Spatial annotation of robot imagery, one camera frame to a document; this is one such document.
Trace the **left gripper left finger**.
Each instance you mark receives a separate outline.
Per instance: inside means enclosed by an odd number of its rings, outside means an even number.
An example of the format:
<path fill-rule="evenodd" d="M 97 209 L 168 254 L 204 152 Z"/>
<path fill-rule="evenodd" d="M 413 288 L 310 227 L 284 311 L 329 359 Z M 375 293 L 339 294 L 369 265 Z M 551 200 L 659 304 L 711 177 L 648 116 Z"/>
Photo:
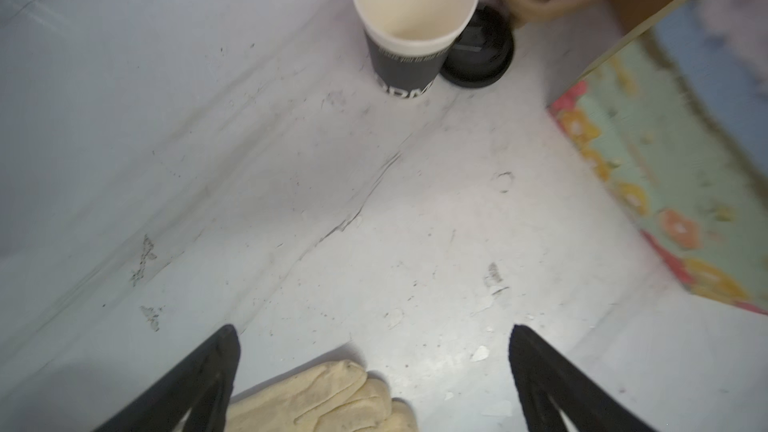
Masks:
<path fill-rule="evenodd" d="M 100 431 L 222 431 L 240 360 L 235 327 L 226 324 Z"/>

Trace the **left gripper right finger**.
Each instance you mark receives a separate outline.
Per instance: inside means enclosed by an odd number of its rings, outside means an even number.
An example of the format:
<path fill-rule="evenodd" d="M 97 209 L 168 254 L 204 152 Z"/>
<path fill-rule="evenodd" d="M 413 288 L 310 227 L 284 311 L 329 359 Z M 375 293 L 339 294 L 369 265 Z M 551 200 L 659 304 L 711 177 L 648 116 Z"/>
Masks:
<path fill-rule="evenodd" d="M 513 327 L 508 360 L 530 431 L 650 431 L 526 325 Z"/>

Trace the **green paper takeout bag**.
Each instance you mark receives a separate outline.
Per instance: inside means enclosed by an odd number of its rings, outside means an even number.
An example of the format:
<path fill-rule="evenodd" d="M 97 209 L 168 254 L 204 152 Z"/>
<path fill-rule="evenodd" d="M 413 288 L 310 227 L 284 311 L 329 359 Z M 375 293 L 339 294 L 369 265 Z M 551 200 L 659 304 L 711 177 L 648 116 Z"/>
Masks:
<path fill-rule="evenodd" d="M 766 313 L 767 0 L 672 1 L 549 110 L 685 289 Z"/>

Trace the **black plastic cup lid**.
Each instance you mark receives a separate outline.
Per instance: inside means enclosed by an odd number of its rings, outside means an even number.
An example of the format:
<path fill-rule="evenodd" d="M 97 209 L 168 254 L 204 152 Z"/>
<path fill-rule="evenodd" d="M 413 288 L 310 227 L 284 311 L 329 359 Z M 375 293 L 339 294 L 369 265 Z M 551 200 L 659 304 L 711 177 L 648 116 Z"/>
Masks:
<path fill-rule="evenodd" d="M 440 75 L 461 88 L 485 88 L 506 73 L 514 52 L 509 18 L 491 4 L 480 3 L 450 48 Z"/>

